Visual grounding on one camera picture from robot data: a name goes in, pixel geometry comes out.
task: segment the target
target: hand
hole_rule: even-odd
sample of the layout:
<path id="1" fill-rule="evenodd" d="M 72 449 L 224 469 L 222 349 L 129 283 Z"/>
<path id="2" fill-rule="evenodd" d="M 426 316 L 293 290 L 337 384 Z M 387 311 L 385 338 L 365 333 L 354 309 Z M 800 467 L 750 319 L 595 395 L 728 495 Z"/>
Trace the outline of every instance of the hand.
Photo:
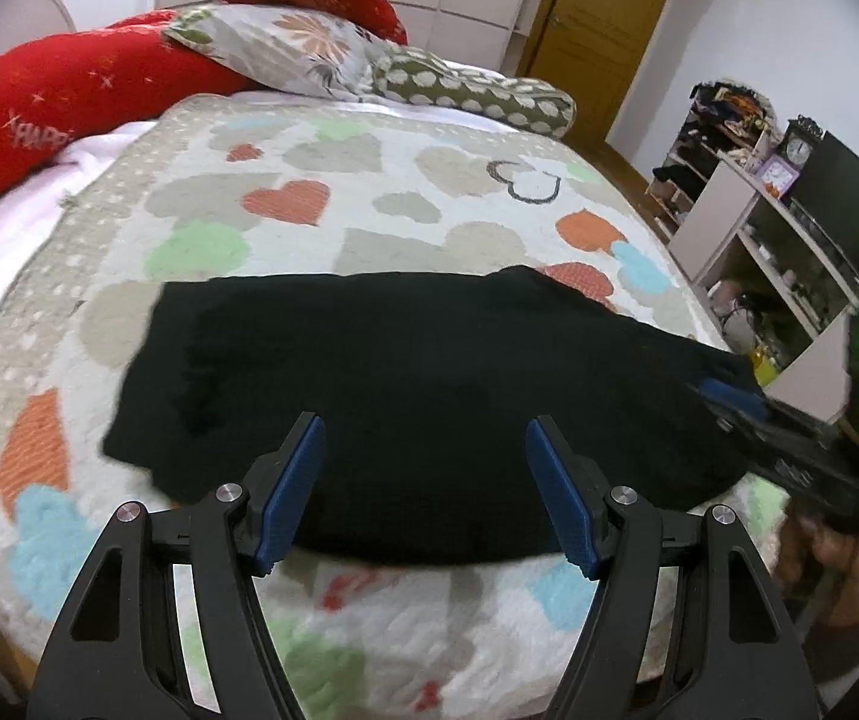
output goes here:
<path id="1" fill-rule="evenodd" d="M 803 576 L 806 555 L 812 555 L 828 568 L 845 575 L 839 598 L 826 624 L 847 628 L 859 623 L 859 538 L 842 536 L 832 528 L 797 514 L 792 502 L 786 507 L 786 520 L 780 531 L 780 557 L 776 580 L 783 590 L 791 589 Z"/>

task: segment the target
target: gray polka dot pillow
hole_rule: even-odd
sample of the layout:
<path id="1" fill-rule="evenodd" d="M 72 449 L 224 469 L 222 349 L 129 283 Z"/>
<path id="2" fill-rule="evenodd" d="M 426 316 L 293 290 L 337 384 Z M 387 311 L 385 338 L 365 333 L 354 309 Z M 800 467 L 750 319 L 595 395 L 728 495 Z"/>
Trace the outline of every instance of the gray polka dot pillow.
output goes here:
<path id="1" fill-rule="evenodd" d="M 461 108 L 559 140 L 576 119 L 572 97 L 538 79 L 508 79 L 390 44 L 373 66 L 373 93 L 397 103 Z"/>

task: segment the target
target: floral pillow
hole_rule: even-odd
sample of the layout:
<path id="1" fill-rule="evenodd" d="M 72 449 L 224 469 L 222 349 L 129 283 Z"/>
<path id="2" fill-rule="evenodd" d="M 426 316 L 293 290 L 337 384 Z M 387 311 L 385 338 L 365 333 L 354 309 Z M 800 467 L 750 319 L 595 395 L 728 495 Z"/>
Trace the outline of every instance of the floral pillow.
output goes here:
<path id="1" fill-rule="evenodd" d="M 335 100 L 368 92 L 386 52 L 385 41 L 346 19 L 292 6 L 207 4 L 163 31 L 271 89 Z"/>

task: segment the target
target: floor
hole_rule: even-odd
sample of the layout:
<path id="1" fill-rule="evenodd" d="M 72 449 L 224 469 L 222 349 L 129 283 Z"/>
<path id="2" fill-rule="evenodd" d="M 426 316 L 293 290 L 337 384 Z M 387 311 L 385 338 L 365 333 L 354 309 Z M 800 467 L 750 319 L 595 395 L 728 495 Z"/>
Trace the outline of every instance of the floor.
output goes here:
<path id="1" fill-rule="evenodd" d="M 573 148 L 620 191 L 664 244 L 669 241 L 663 228 L 656 223 L 656 216 L 661 213 L 661 209 L 656 200 L 647 194 L 647 178 L 639 175 L 622 154 L 608 143 Z"/>

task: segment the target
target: clothes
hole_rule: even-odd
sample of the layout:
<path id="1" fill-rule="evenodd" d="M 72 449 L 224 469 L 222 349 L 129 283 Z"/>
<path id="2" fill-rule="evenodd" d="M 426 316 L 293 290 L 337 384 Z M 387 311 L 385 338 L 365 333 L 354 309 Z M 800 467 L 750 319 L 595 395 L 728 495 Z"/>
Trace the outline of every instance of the clothes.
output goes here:
<path id="1" fill-rule="evenodd" d="M 613 314 L 537 271 L 168 284 L 104 452 L 194 502 L 302 410 L 328 453 L 296 543 L 358 560 L 559 551 L 524 453 L 552 415 L 614 485 L 691 507 L 745 472 L 690 386 L 759 392 L 748 359 Z"/>
<path id="2" fill-rule="evenodd" d="M 706 189 L 706 182 L 692 172 L 686 165 L 670 165 L 669 167 L 654 167 L 653 177 L 658 181 L 672 181 L 676 186 L 690 196 L 693 202 L 699 199 Z"/>

